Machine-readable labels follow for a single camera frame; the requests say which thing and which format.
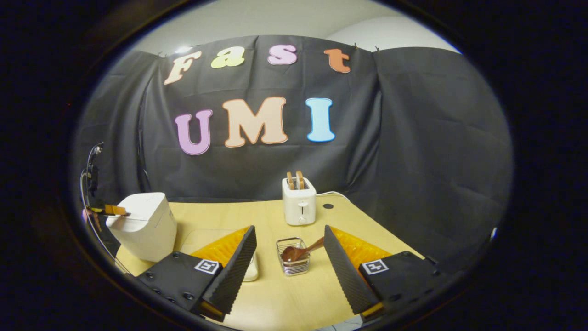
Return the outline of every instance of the white wall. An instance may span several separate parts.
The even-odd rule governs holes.
[[[432,47],[458,52],[448,42],[406,16],[372,18],[345,27],[325,39],[368,51],[400,47]]]
[[[324,39],[349,25],[396,15],[402,14],[370,0],[219,0],[154,29],[134,48],[165,55],[182,46],[248,35]]]

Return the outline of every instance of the peach letter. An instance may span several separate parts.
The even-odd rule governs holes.
[[[257,142],[262,127],[265,132],[261,141],[265,144],[280,144],[288,140],[284,134],[282,125],[282,107],[286,99],[281,97],[269,97],[263,100],[257,114],[254,114],[245,100],[229,100],[222,104],[229,115],[229,138],[225,141],[227,147],[241,147],[245,145],[245,139],[241,137],[240,128],[243,129],[249,141]]]
[[[176,125],[178,126],[178,140],[182,151],[190,155],[200,155],[208,150],[211,146],[211,130],[210,117],[212,110],[206,109],[196,113],[196,118],[200,120],[200,142],[194,144],[190,140],[190,114],[184,114],[176,117]]]
[[[342,72],[344,74],[347,74],[349,71],[351,71],[351,68],[343,64],[344,59],[349,60],[349,55],[343,54],[340,49],[327,49],[325,54],[329,55],[329,65],[331,68],[333,68],[333,70]]]
[[[169,73],[168,79],[163,84],[168,85],[182,79],[182,71],[186,72],[192,65],[192,61],[200,58],[202,52],[198,51],[192,54],[185,55],[173,61],[172,71]]]

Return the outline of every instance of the blue letter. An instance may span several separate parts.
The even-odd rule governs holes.
[[[306,105],[310,107],[312,117],[312,132],[308,134],[308,140],[322,143],[335,139],[335,134],[330,130],[329,107],[333,101],[326,98],[310,98]]]

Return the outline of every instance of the white cable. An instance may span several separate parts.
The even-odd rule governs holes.
[[[351,200],[349,200],[349,198],[347,198],[347,197],[346,197],[346,196],[344,196],[343,194],[341,194],[341,193],[339,193],[339,192],[336,192],[336,191],[328,191],[328,192],[324,192],[324,193],[319,193],[319,194],[317,194],[316,196],[325,196],[325,195],[327,195],[327,194],[337,194],[337,195],[339,195],[339,196],[342,196],[342,197],[344,197],[345,199],[347,199],[347,201],[351,202]]]

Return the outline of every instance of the yellow letter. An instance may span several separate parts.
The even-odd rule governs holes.
[[[227,147],[241,147],[245,145],[245,139],[241,137],[240,128],[254,144],[257,142],[261,128],[265,126],[265,132],[261,141],[265,144],[279,144],[288,140],[284,134],[282,125],[282,107],[286,99],[281,97],[269,97],[263,100],[257,115],[255,115],[245,100],[229,100],[222,104],[229,115],[229,139],[225,141]]]
[[[214,69],[222,68],[225,66],[234,67],[245,62],[243,54],[245,49],[241,46],[229,47],[218,52],[214,60],[212,60],[211,67]]]
[[[188,54],[183,57],[177,58],[173,61],[173,68],[172,71],[169,73],[168,79],[166,79],[163,84],[168,85],[173,82],[177,82],[182,79],[182,71],[186,72],[192,65],[192,61],[194,59],[200,58],[202,52],[198,51],[196,53]]]

